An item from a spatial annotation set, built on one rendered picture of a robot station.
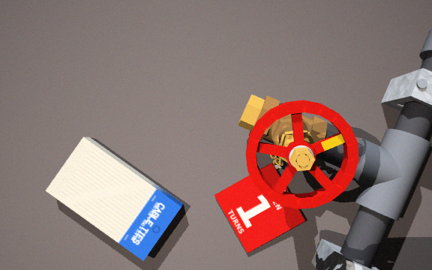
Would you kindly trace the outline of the grey t-shaped pipe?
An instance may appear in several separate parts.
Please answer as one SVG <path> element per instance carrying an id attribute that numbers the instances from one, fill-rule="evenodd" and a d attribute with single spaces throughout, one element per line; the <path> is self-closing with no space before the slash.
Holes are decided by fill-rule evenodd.
<path id="1" fill-rule="evenodd" d="M 331 202 L 354 180 L 361 184 L 360 204 L 342 248 L 321 239 L 312 263 L 316 270 L 379 270 L 372 263 L 391 219 L 399 220 L 431 143 L 432 29 L 419 54 L 419 70 L 391 79 L 382 104 L 401 111 L 394 129 L 387 129 L 380 145 L 358 142 L 341 115 L 321 103 L 297 100 L 282 103 L 251 95 L 238 126 L 248 129 L 247 171 L 254 185 L 273 202 L 294 209 L 316 208 Z M 329 120 L 339 133 L 327 130 Z M 314 144 L 307 133 L 310 132 Z M 281 137 L 285 132 L 283 146 Z M 264 139 L 274 144 L 259 142 Z M 273 186 L 261 173 L 257 152 L 287 159 Z M 316 158 L 339 167 L 330 180 Z M 323 186 L 310 193 L 286 192 L 297 171 L 308 170 Z"/>

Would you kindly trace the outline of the red valve tag with chain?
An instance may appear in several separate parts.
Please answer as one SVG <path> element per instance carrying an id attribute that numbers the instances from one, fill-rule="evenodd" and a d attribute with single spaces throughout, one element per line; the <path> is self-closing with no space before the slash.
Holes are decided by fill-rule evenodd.
<path id="1" fill-rule="evenodd" d="M 270 154 L 270 163 L 260 169 L 262 175 L 275 186 L 285 157 Z M 278 161 L 279 160 L 279 161 Z M 277 165 L 275 165 L 277 164 Z M 266 198 L 254 185 L 251 176 L 214 195 L 235 230 L 247 253 L 305 222 L 297 208 L 282 206 Z"/>

